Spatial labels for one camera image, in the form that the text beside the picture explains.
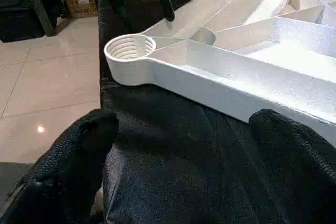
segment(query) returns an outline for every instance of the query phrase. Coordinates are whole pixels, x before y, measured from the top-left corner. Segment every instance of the floor grout line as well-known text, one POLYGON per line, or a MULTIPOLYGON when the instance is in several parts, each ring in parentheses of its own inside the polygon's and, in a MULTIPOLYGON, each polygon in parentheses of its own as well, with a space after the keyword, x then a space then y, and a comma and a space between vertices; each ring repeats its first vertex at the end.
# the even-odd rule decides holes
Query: floor grout line
POLYGON ((1 116, 0 119, 14 118, 14 117, 16 117, 16 116, 21 116, 21 115, 37 114, 37 113, 44 112, 44 111, 56 110, 56 109, 62 109, 62 108, 66 108, 66 107, 77 106, 77 105, 87 104, 87 103, 90 103, 90 102, 98 102, 98 101, 99 101, 99 100, 93 100, 93 101, 81 102, 81 103, 75 103, 75 104, 71 104, 71 105, 64 105, 64 106, 59 106, 59 107, 49 108, 49 109, 44 109, 44 110, 37 110, 37 111, 25 112, 25 113, 22 113, 22 114, 15 114, 15 115, 9 115, 9 116, 1 116))
POLYGON ((28 51, 27 56, 26 56, 26 59, 25 59, 25 61, 24 61, 23 64, 22 64, 22 67, 21 67, 21 69, 20 69, 19 74, 17 75, 17 78, 16 78, 16 80, 15 80, 15 82, 14 82, 12 91, 11 91, 11 93, 10 93, 8 99, 7 99, 6 105, 5 105, 5 107, 4 107, 4 111, 1 113, 0 118, 3 118, 3 115, 4 115, 5 111, 6 111, 7 106, 8 106, 9 100, 10 100, 10 98, 12 97, 12 94, 13 94, 13 91, 14 91, 14 89, 15 89, 16 83, 17 83, 17 81, 18 81, 18 79, 19 79, 19 77, 20 77, 20 75, 21 75, 21 72, 22 72, 22 70, 23 70, 23 67, 24 67, 26 61, 27 61, 27 58, 28 58, 28 56, 29 56, 30 51, 31 51, 31 47, 29 48, 29 51, 28 51))
POLYGON ((72 55, 55 56, 55 57, 51 57, 51 58, 48 58, 48 59, 29 60, 29 61, 27 61, 27 62, 36 62, 36 61, 52 60, 52 59, 57 59, 57 58, 65 58, 65 57, 77 56, 77 55, 83 55, 83 54, 90 54, 90 53, 93 53, 93 52, 91 52, 91 51, 79 52, 79 53, 77 53, 77 54, 72 54, 72 55))

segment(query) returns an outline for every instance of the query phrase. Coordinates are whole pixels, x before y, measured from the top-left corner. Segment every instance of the tiled floor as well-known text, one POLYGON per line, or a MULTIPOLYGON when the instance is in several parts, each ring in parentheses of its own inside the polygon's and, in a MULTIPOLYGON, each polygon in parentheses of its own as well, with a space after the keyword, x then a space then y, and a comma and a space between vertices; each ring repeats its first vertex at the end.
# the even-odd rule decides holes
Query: tiled floor
POLYGON ((99 106, 97 17, 55 37, 0 42, 0 162, 34 162, 99 106))

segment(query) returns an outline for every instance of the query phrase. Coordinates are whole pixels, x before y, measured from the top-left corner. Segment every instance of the threaded circular hole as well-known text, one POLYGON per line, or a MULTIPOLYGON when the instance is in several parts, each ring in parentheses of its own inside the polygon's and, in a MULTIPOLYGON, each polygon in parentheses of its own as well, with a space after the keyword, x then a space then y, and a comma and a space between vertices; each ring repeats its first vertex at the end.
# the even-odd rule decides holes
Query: threaded circular hole
POLYGON ((147 56, 155 46, 155 41, 145 35, 122 35, 108 43, 107 52, 113 58, 129 60, 147 56))

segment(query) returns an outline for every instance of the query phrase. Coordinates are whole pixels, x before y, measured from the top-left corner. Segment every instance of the white 3d-printed part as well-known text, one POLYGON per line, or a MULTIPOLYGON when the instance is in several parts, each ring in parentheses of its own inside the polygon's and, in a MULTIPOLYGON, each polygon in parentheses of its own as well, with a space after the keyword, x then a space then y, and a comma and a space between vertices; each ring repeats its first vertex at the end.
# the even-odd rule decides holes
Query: white 3d-printed part
POLYGON ((248 122, 269 108, 336 147, 336 0, 193 0, 105 48, 113 78, 248 122))

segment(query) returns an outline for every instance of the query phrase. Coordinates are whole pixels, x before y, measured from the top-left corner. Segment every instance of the gloved hand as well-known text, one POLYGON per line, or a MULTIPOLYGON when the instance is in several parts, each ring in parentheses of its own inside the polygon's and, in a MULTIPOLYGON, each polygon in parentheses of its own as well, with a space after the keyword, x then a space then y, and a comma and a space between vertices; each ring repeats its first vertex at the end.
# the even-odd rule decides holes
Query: gloved hand
POLYGON ((75 121, 20 180, 0 223, 88 223, 117 133, 112 112, 75 121))

